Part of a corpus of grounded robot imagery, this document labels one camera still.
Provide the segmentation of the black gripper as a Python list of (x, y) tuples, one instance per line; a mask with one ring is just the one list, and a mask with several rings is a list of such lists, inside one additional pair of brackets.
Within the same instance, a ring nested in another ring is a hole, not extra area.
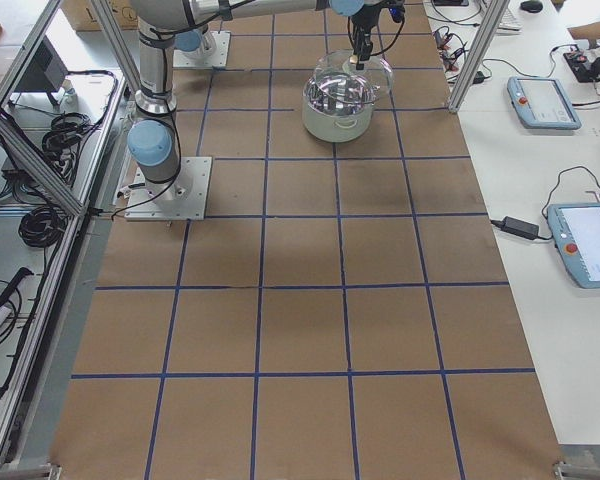
[(371, 34), (372, 30), (378, 24), (378, 19), (378, 13), (357, 13), (350, 17), (352, 26), (351, 40), (355, 45), (355, 67), (357, 70), (363, 70), (365, 62), (371, 57), (373, 51)]

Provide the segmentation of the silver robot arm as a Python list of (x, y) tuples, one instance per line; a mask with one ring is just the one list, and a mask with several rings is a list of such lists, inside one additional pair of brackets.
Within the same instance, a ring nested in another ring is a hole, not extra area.
[(217, 46), (211, 31), (189, 30), (175, 36), (175, 48), (187, 56), (204, 58), (212, 55)]
[(190, 200), (206, 201), (205, 191), (193, 188), (193, 164), (182, 156), (175, 126), (175, 51), (213, 53), (207, 26), (214, 20), (333, 10), (348, 21), (351, 47), (319, 60), (304, 87), (302, 119), (314, 137), (343, 143), (367, 130), (377, 100), (392, 88), (393, 74), (374, 48), (372, 31), (384, 11), (399, 25), (406, 17), (401, 1), (135, 1), (132, 7), (140, 40), (135, 102), (144, 117), (131, 128), (127, 146), (144, 176), (147, 205), (168, 217)]

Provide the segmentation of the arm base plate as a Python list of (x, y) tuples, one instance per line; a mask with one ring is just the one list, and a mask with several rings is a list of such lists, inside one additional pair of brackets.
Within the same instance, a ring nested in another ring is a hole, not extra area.
[(206, 70), (224, 69), (226, 67), (231, 34), (228, 31), (209, 31), (212, 32), (216, 41), (216, 51), (208, 57), (196, 58), (187, 56), (175, 48), (173, 54), (175, 69)]
[(203, 220), (212, 169), (211, 157), (184, 157), (181, 171), (169, 189), (166, 185), (147, 182), (140, 168), (135, 182), (139, 188), (130, 192), (128, 208), (123, 211), (129, 221)]

